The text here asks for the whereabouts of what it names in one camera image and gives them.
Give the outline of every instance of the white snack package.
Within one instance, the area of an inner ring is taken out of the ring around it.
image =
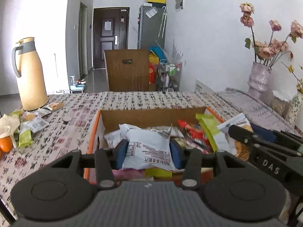
[[[31,121],[28,121],[25,123],[31,132],[37,133],[40,130],[43,130],[45,127],[49,126],[49,123],[47,123],[43,118],[37,117],[34,118]]]
[[[115,148],[122,139],[126,137],[121,134],[120,130],[115,130],[111,133],[105,134],[104,139],[107,141],[109,148]]]
[[[237,125],[244,128],[246,125],[250,126],[250,123],[249,120],[246,118],[246,116],[243,113],[240,113],[237,116],[231,118],[230,120],[227,120],[226,122],[219,124],[217,126],[217,129],[225,134],[225,138],[228,141],[229,150],[226,151],[230,152],[233,155],[236,155],[237,149],[235,146],[235,140],[231,138],[228,134],[229,127],[232,125]]]
[[[140,129],[137,126],[128,125],[129,128]],[[162,132],[170,132],[170,126],[156,126],[156,127],[148,127],[147,130],[160,130]],[[177,127],[172,127],[171,137],[180,137],[184,138],[182,132]],[[107,141],[109,148],[115,148],[122,139],[126,139],[126,137],[121,134],[121,130],[115,130],[108,134],[104,135],[104,139]]]
[[[128,141],[123,169],[136,170],[158,167],[175,171],[169,148],[169,134],[159,130],[146,130],[127,124],[119,125]]]
[[[155,126],[155,127],[148,127],[146,129],[147,130],[152,130],[152,129],[161,130],[161,131],[169,133],[171,127],[170,126]],[[184,138],[182,132],[177,127],[172,127],[171,137]]]
[[[38,108],[38,110],[32,112],[32,114],[38,116],[38,117],[44,117],[48,114],[51,114],[52,112],[50,110],[47,110],[45,108]]]

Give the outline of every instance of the chair backrest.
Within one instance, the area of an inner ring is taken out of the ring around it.
[[[110,91],[149,90],[148,50],[105,50],[104,59]]]

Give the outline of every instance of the yellow box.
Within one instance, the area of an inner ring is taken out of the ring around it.
[[[147,0],[148,3],[152,3],[152,2],[157,2],[157,3],[165,3],[166,4],[166,0]]]
[[[149,62],[158,65],[159,64],[159,57],[154,54],[149,54]]]
[[[145,169],[145,177],[172,178],[172,172],[160,168]]]

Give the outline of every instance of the red bag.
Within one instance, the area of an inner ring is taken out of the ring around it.
[[[155,82],[155,67],[153,64],[149,64],[149,83]]]

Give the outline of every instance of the door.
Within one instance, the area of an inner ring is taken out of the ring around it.
[[[104,50],[127,48],[129,8],[94,9],[94,69],[105,68]]]

